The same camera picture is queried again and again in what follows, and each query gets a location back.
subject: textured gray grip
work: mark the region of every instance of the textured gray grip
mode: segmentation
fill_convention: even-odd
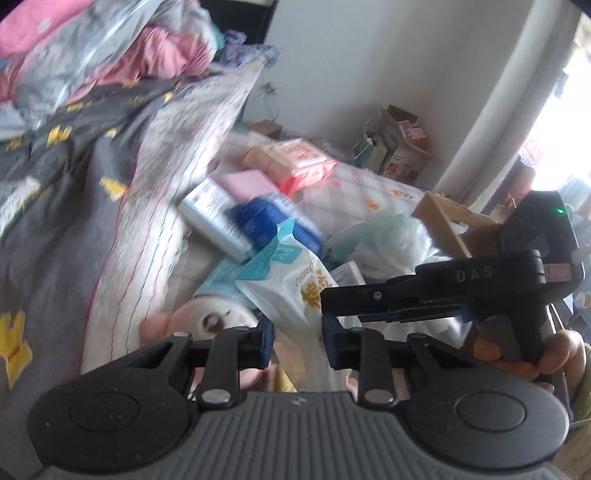
[[[360,408],[348,393],[251,392],[238,407],[204,414],[177,450],[152,465],[103,476],[49,467],[37,479],[566,480],[566,477],[549,463],[500,474],[463,471],[446,465],[419,448],[393,414]]]

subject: pink package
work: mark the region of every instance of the pink package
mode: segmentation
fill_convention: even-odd
[[[275,184],[261,170],[226,173],[215,177],[214,180],[241,203],[250,202],[256,197],[279,192]]]

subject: metal screw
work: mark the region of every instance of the metal screw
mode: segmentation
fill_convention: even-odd
[[[388,390],[373,388],[365,392],[365,401],[374,405],[388,405],[394,401],[394,396]]]
[[[204,402],[211,403],[213,405],[221,405],[222,403],[228,403],[232,396],[230,395],[229,391],[223,390],[221,388],[212,388],[211,390],[206,390],[201,394],[201,399]]]

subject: gray bedsheet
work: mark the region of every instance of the gray bedsheet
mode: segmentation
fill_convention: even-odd
[[[0,374],[0,466],[18,479],[41,466],[25,427],[32,403],[80,371],[89,305],[115,241],[119,200],[147,126],[168,100],[184,95],[176,83],[94,89],[36,132],[0,143],[0,187],[9,188],[4,205],[10,207],[0,219],[0,313],[13,320],[24,314],[24,341],[33,353],[12,391]],[[27,194],[9,205],[25,179]]]

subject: small box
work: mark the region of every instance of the small box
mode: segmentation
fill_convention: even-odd
[[[261,120],[253,124],[246,124],[246,127],[253,132],[260,133],[273,140],[279,140],[279,135],[281,135],[281,131],[283,130],[283,125],[273,120]]]
[[[227,214],[236,202],[212,179],[204,179],[179,205],[189,225],[237,262],[250,257],[252,242]]]
[[[495,234],[500,223],[474,213],[437,193],[428,192],[417,205],[413,217],[425,224],[436,247],[453,258],[472,258],[497,253]],[[452,223],[467,227],[457,233]]]
[[[329,177],[336,165],[302,138],[254,147],[243,162],[262,170],[287,196]]]

